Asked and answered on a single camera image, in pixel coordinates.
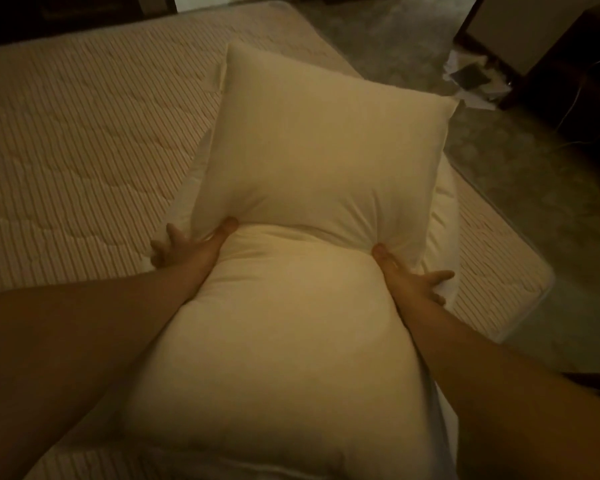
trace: striped mattress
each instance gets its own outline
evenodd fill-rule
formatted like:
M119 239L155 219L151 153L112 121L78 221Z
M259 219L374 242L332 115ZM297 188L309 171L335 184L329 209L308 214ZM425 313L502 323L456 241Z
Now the striped mattress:
M220 94L209 74L231 39L357 76L282 2L0 47L0 291L140 271L216 117ZM552 270L456 180L462 279L454 311L500 340L544 297ZM141 467L97 452L51 453L31 475L138 478L129 468Z

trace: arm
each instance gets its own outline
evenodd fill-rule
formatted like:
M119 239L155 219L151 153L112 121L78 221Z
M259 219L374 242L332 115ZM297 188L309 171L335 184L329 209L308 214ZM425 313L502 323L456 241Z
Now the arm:
M236 227L194 243L168 226L152 273L0 293L0 480L23 477L93 407L197 293Z
M416 276L384 249L373 256L403 322L464 428L523 478L600 479L600 398L444 310L432 289L453 273Z

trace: white pillow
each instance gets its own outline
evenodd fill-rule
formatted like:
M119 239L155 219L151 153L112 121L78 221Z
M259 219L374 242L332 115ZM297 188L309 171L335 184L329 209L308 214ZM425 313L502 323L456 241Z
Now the white pillow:
M127 434L319 477L453 476L368 251L424 261L455 102L243 45L224 88L192 233L243 225L132 378Z

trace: quilted mattress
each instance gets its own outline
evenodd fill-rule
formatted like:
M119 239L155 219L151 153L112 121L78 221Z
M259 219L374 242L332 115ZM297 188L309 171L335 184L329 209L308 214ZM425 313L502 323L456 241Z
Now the quilted mattress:
M0 291L140 271L216 117L220 94L209 74L231 39L357 76L282 2L0 47ZM499 340L542 299L552 270L456 177L462 279L454 311ZM108 475L112 466L89 455L49 457L32 475Z

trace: person's right hand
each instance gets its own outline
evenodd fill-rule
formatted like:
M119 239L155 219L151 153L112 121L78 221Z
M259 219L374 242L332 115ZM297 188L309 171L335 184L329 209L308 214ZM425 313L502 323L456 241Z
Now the person's right hand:
M453 278L456 275L453 271L413 274L383 244L376 244L371 250L371 254L380 266L386 287L401 313L406 313L407 309L417 300L428 299L440 306L446 303L446 300L437 294L434 288Z

